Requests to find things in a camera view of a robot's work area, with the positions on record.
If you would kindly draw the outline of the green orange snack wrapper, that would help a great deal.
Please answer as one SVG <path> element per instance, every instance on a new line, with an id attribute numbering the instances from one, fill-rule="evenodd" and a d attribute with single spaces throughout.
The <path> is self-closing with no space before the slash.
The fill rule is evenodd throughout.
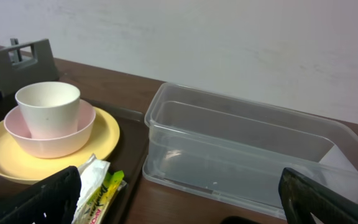
<path id="1" fill-rule="evenodd" d="M 114 198 L 126 185 L 123 170 L 113 174 L 107 172 L 103 183 L 93 192 L 85 204 L 80 207 L 79 214 L 74 218 L 73 223 L 101 224 Z"/>

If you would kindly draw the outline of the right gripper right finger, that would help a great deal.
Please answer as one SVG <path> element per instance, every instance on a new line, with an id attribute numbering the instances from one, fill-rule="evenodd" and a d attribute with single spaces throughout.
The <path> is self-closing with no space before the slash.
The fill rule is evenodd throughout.
<path id="1" fill-rule="evenodd" d="M 278 192 L 288 223 L 358 223 L 358 204 L 292 168 L 283 169 Z"/>

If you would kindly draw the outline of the white napkin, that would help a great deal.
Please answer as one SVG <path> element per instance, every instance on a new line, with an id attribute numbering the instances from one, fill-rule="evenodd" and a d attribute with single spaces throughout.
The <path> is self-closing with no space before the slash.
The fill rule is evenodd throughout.
<path id="1" fill-rule="evenodd" d="M 72 223 L 77 221 L 82 207 L 90 199 L 96 189 L 103 183 L 109 166 L 110 162 L 100 160 L 95 154 L 92 154 L 84 164 L 78 167 L 81 180 L 81 190 Z"/>

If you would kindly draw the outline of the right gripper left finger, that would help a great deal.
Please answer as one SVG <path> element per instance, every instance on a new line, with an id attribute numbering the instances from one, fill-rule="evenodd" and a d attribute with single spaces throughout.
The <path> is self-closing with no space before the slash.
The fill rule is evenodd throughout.
<path id="1" fill-rule="evenodd" d="M 71 224 L 80 190 L 80 173 L 69 166 L 0 202 L 0 223 Z"/>

